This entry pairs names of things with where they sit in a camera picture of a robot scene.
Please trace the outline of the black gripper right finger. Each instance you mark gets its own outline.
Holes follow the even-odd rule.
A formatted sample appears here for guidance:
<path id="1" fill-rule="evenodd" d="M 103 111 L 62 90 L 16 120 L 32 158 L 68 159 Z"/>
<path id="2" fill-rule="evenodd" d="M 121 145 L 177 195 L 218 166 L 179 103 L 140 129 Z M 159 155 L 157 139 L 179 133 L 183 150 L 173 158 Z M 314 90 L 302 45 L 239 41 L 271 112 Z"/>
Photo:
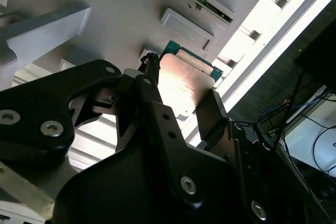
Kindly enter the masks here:
<path id="1" fill-rule="evenodd" d="M 217 223 L 332 223 L 287 153 L 273 148 L 260 132 L 256 141 L 248 140 L 216 91 L 203 97 L 196 116 L 205 150 L 232 169 L 229 205 L 220 210 Z"/>

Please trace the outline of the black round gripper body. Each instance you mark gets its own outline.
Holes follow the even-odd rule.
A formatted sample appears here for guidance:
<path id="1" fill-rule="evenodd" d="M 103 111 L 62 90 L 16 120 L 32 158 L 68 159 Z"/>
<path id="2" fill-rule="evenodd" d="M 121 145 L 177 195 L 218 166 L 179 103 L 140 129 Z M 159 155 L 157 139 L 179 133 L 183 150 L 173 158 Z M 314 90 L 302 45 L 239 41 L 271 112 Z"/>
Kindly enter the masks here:
<path id="1" fill-rule="evenodd" d="M 172 189 L 159 154 L 133 143 L 66 183 L 52 223 L 249 223 L 223 159 L 192 146 L 173 157 L 177 180 L 189 177 L 194 194 L 181 184 Z"/>

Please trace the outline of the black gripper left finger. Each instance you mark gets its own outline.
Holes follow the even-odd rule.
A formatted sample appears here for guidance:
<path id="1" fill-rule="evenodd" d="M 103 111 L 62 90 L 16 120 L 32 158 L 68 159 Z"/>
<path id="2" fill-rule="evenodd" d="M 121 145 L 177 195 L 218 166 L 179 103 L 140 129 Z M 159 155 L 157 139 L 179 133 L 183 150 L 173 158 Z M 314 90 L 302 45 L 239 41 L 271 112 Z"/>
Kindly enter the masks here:
<path id="1" fill-rule="evenodd" d="M 192 180 L 177 180 L 175 154 L 185 151 L 173 111 L 162 102 L 160 65 L 149 54 L 131 77 L 105 60 L 95 60 L 1 92 L 1 189 L 34 208 L 54 208 L 64 162 L 75 130 L 101 114 L 117 118 L 125 146 L 145 143 L 160 156 L 171 188 L 196 192 Z"/>

